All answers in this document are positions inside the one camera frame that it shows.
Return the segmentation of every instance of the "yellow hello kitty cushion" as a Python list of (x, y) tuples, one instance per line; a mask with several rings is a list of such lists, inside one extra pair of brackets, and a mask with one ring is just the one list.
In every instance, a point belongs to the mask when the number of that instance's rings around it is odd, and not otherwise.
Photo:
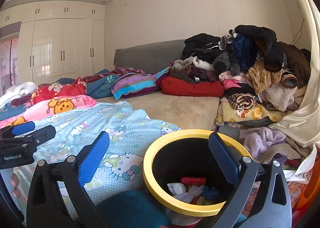
[(235, 110), (226, 98), (221, 98), (216, 117), (216, 125), (221, 126), (224, 122), (260, 120), (265, 117), (269, 117), (273, 122), (278, 122), (289, 113), (291, 113), (291, 111), (286, 113), (281, 111), (268, 111), (261, 104), (257, 104), (250, 110)]

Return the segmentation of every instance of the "electrical wire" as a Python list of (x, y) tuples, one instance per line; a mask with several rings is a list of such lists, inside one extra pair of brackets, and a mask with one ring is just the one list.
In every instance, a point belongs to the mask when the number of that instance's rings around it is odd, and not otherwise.
[(296, 35), (294, 36), (294, 39), (293, 39), (293, 41), (291, 42), (291, 44), (294, 42), (294, 40), (296, 39), (296, 36), (298, 35), (299, 32), (301, 32), (301, 33), (300, 33), (300, 37), (299, 37), (299, 39), (298, 39), (293, 45), (295, 45), (295, 44), (300, 40), (300, 38), (301, 38), (301, 36), (302, 36), (303, 23), (304, 23), (304, 19), (303, 19), (303, 21), (302, 21), (302, 25), (301, 25), (300, 30), (299, 30), (299, 31), (296, 33)]

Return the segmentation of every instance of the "trash can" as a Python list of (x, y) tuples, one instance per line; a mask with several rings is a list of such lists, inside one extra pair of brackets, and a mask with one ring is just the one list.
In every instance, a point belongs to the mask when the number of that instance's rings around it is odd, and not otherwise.
[[(212, 131), (202, 129), (175, 131), (158, 138), (148, 148), (143, 160), (144, 181), (151, 194), (172, 211), (187, 216), (214, 216), (234, 189), (234, 186), (226, 181), (209, 149), (208, 138), (211, 133)], [(219, 136), (238, 153), (238, 157), (250, 156), (234, 139), (220, 133)], [(167, 183), (179, 183), (183, 176), (205, 177), (206, 185), (219, 190), (221, 202), (200, 206), (172, 197)]]

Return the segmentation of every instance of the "gray headboard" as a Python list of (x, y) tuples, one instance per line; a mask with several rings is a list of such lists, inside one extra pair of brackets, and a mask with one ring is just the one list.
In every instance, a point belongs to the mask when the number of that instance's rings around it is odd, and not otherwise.
[(146, 73), (157, 73), (168, 67), (170, 62), (180, 59), (184, 47), (184, 40), (173, 40), (117, 49), (114, 66), (115, 68), (132, 67), (144, 70)]

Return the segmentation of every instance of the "yellow rim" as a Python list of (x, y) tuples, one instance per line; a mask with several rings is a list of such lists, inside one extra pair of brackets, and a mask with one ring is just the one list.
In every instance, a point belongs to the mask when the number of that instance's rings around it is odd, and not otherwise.
[[(166, 193), (155, 180), (152, 173), (153, 159), (162, 147), (173, 141), (183, 138), (209, 138), (212, 132), (202, 129), (185, 129), (166, 134), (153, 142), (144, 156), (143, 178), (149, 191), (161, 204), (177, 213), (197, 217), (213, 216), (220, 211), (225, 202), (210, 206), (198, 206), (175, 199)], [(218, 134), (228, 146), (233, 146), (240, 155), (251, 157), (249, 152), (240, 143), (226, 135)]]

